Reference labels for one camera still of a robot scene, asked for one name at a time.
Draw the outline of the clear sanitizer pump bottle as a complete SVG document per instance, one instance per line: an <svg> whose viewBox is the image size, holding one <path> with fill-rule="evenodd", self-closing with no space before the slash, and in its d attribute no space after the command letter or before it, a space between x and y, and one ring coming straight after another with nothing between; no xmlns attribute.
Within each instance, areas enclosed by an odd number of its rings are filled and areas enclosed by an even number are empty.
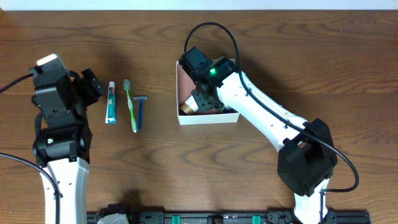
<svg viewBox="0 0 398 224"><path fill-rule="evenodd" d="M218 112L220 114L230 114L230 113L237 113L236 110L229 108L229 107L220 107L218 108Z"/></svg>

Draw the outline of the white box pink interior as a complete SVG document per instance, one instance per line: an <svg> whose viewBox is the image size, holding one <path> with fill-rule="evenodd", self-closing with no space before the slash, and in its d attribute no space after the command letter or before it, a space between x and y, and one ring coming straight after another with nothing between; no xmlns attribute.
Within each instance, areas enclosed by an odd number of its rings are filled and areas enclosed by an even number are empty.
<svg viewBox="0 0 398 224"><path fill-rule="evenodd" d="M236 123L238 121L240 114L233 110L222 113L217 110L211 110L208 113L197 111L193 115L183 114L180 106L191 96L191 91L195 89L195 85L178 62L175 63L175 76L177 118L180 125Z"/></svg>

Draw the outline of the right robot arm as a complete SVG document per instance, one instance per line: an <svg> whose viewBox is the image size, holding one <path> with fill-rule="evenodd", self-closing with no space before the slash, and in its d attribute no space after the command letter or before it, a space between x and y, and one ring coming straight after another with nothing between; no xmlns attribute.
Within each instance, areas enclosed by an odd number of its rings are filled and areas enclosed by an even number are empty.
<svg viewBox="0 0 398 224"><path fill-rule="evenodd" d="M320 119L309 123L277 104L238 72L226 57L208 59L196 47L186 51L179 66L195 84L182 105L186 114L235 110L252 123L278 152L277 172L294 193L294 215L301 223L320 223L327 215L325 190L338 160L329 127Z"/></svg>

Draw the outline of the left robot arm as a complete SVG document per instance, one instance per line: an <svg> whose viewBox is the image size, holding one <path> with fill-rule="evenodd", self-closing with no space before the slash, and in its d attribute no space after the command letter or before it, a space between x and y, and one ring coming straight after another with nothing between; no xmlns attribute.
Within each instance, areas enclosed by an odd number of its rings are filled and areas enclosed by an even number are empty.
<svg viewBox="0 0 398 224"><path fill-rule="evenodd" d="M68 70L57 54L30 69L35 94L35 141L32 151L45 192L46 223L86 223L86 185L92 133L87 107L104 95L91 69Z"/></svg>

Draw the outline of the white floral cream tube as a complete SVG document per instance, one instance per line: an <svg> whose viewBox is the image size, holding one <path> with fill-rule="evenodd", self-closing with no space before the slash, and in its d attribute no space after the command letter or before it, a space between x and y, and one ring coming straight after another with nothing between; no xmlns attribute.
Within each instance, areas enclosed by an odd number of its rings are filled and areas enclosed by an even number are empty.
<svg viewBox="0 0 398 224"><path fill-rule="evenodd" d="M194 99L193 96L190 96L180 107L180 110L184 112L187 115L193 115L195 114L198 110L199 107Z"/></svg>

